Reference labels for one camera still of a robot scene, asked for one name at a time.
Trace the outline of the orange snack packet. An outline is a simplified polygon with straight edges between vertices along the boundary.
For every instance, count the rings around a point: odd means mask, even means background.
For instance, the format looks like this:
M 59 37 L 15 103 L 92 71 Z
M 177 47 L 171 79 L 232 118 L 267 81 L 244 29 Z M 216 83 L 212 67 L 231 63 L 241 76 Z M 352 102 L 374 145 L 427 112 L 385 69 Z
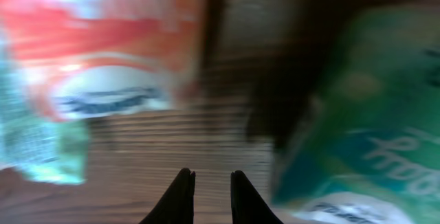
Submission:
M 56 122 L 178 109 L 197 92 L 206 0 L 1 0 L 36 112 Z

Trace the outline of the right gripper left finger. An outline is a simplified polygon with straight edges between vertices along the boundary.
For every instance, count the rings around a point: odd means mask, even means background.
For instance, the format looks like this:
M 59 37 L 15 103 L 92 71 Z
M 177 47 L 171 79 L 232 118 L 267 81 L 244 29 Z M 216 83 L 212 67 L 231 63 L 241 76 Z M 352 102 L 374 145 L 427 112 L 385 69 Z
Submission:
M 179 171 L 156 206 L 139 224 L 193 224 L 195 172 Z

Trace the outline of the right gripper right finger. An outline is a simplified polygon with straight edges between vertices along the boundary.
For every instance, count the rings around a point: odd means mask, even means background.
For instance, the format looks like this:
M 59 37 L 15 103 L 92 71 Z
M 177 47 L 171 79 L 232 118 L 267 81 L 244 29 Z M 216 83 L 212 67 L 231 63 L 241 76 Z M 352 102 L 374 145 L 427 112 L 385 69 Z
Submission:
M 243 171 L 231 173 L 230 198 L 233 224 L 283 224 Z

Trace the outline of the teal tissue packet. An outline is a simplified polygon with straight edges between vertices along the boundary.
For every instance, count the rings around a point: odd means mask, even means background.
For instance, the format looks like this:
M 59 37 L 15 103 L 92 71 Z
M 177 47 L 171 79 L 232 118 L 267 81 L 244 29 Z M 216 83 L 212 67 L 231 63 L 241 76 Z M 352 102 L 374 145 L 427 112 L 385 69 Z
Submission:
M 29 181 L 80 185 L 86 181 L 89 140 L 86 123 L 50 122 L 34 112 L 1 46 L 1 169 L 13 168 Z

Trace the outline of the green tissue packet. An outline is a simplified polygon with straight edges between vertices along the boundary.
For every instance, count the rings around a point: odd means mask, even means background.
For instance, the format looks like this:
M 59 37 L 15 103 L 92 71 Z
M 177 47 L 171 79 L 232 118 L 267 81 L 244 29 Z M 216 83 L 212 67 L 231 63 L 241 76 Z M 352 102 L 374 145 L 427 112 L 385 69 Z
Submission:
M 271 201 L 321 223 L 439 222 L 439 9 L 361 13 L 275 160 Z

